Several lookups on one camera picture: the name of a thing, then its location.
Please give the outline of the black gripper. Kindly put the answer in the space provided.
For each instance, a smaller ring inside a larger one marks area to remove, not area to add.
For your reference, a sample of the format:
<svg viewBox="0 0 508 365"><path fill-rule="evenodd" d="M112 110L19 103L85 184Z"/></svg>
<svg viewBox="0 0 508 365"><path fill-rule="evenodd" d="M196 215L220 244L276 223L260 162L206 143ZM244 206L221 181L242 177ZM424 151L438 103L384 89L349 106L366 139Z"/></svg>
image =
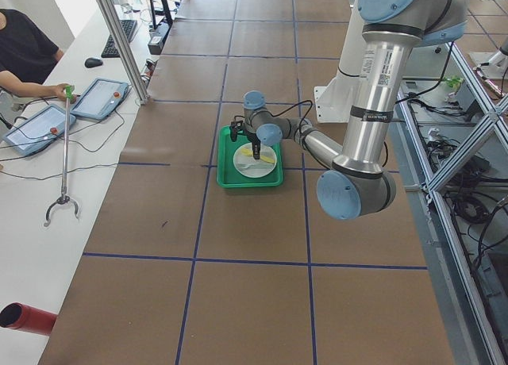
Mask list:
<svg viewBox="0 0 508 365"><path fill-rule="evenodd" d="M260 159L260 140L255 132L250 132L244 129L244 134L247 139L252 143L252 156L254 159Z"/></svg>

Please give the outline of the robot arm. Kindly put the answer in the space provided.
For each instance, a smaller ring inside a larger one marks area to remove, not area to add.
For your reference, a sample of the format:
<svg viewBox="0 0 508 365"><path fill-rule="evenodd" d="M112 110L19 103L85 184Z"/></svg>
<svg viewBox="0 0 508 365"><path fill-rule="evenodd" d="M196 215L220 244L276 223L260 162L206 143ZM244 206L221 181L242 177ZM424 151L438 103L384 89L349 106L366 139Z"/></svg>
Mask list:
<svg viewBox="0 0 508 365"><path fill-rule="evenodd" d="M396 94L411 51L459 39L468 0L357 0L366 43L359 90L341 153L317 181L322 209L339 220L387 208L396 195L379 163Z"/></svg>
<svg viewBox="0 0 508 365"><path fill-rule="evenodd" d="M272 147L282 140L292 140L307 151L327 170L333 169L333 160L342 153L342 146L320 130L310 120L275 116L265 103L264 95L251 90L244 95L242 129L252 143L254 158L260 158L262 145Z"/></svg>

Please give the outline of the person hand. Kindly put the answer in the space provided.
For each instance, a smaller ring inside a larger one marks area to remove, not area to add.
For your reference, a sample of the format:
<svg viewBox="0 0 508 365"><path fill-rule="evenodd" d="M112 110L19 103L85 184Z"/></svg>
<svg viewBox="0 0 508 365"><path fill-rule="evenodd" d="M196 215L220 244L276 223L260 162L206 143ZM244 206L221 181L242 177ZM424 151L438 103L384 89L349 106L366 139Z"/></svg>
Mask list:
<svg viewBox="0 0 508 365"><path fill-rule="evenodd" d="M54 95L61 101L65 102L67 99L67 87L72 87L68 83L61 83L55 86L51 86ZM71 93L71 104L75 103L77 100L77 97L75 94Z"/></svg>

